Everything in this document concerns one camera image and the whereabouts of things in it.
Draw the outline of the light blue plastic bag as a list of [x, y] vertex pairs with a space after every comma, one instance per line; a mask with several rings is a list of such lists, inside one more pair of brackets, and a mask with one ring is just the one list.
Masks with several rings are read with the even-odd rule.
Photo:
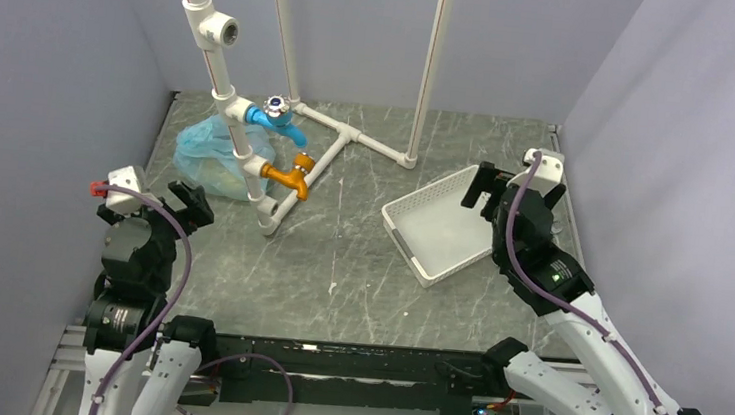
[[249, 200], [228, 126], [218, 114], [178, 133], [173, 163], [186, 182], [203, 186], [209, 196]]

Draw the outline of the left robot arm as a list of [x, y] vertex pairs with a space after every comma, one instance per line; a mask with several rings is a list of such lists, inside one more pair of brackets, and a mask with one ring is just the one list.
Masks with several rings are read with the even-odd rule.
[[213, 321], [166, 317], [176, 245], [214, 221], [202, 187], [172, 181], [183, 208], [143, 188], [132, 170], [94, 182], [98, 216], [109, 224], [102, 272], [85, 317], [84, 390], [78, 415], [172, 415], [193, 373], [217, 361]]

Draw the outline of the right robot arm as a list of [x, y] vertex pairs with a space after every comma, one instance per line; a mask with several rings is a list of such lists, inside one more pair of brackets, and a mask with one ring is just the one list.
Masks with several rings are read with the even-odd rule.
[[595, 384], [589, 390], [556, 371], [518, 339], [497, 342], [482, 356], [480, 379], [492, 394], [512, 390], [554, 415], [702, 415], [682, 408], [653, 379], [608, 316], [592, 279], [553, 241], [560, 179], [537, 167], [520, 174], [481, 162], [461, 200], [492, 230], [492, 260], [535, 314], [562, 337]]

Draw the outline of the white perforated plastic basket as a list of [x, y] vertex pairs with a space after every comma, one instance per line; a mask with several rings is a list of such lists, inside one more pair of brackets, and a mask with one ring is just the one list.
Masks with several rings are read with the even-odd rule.
[[488, 196], [463, 207], [477, 165], [436, 180], [381, 208], [383, 226], [421, 287], [428, 288], [490, 255], [490, 224], [480, 216]]

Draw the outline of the orange plastic faucet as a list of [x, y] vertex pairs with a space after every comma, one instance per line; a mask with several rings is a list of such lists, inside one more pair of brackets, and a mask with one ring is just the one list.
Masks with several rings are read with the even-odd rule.
[[282, 186], [295, 191], [297, 199], [304, 202], [308, 199], [310, 189], [305, 176], [315, 168], [315, 160], [306, 153], [299, 152], [292, 160], [292, 168], [281, 171], [272, 164], [265, 162], [259, 170], [259, 176], [272, 179]]

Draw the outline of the blue plastic faucet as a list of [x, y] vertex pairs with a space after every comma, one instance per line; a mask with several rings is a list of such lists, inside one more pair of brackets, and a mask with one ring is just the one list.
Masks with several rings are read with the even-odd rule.
[[301, 129], [293, 124], [293, 109], [289, 97], [281, 95], [269, 96], [261, 107], [252, 105], [245, 112], [245, 122], [256, 124], [280, 136], [289, 138], [298, 148], [308, 145], [307, 138]]

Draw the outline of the white PVC pipe frame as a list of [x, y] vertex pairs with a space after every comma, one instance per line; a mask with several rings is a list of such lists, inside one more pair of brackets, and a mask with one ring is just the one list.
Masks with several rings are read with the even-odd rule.
[[[300, 115], [313, 120], [327, 129], [335, 131], [337, 135], [335, 141], [320, 158], [313, 158], [315, 168], [305, 176], [309, 189], [329, 164], [333, 162], [338, 153], [351, 143], [359, 143], [359, 145], [391, 159], [404, 169], [413, 168], [420, 153], [419, 145], [422, 130], [429, 110], [431, 90], [438, 67], [440, 50], [446, 36], [451, 0], [438, 0], [435, 7], [429, 49], [426, 53], [426, 61], [424, 61], [424, 71], [422, 72], [419, 95], [416, 100], [410, 140], [408, 141], [408, 148], [404, 151], [397, 151], [362, 133], [360, 129], [315, 110], [301, 100], [299, 85], [296, 80], [297, 76], [294, 71], [296, 61], [292, 45], [293, 35], [289, 7], [287, 0], [274, 0], [274, 2], [286, 72], [286, 91], [291, 100], [293, 116]], [[288, 187], [282, 186], [272, 179], [259, 176], [259, 170], [265, 162], [275, 165], [255, 153], [251, 142], [246, 137], [245, 127], [248, 124], [244, 119], [245, 112], [252, 105], [257, 104], [237, 93], [230, 80], [227, 62], [223, 54], [224, 50], [234, 45], [238, 39], [240, 30], [238, 21], [234, 17], [218, 11], [213, 0], [182, 0], [181, 6], [187, 15], [191, 34], [203, 55], [212, 84], [211, 96], [217, 108], [216, 111], [228, 126], [234, 146], [234, 154], [245, 174], [244, 181], [248, 189], [247, 195], [249, 203], [256, 212], [258, 227], [263, 235], [269, 236], [276, 232], [283, 219], [300, 201], [294, 194], [294, 190], [288, 189]]]

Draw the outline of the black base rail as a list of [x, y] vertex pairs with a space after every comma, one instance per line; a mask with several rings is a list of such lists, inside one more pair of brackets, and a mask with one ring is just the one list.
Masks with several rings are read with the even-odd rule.
[[221, 402], [416, 410], [439, 415], [520, 415], [526, 396], [507, 387], [476, 351], [218, 335], [194, 382]]

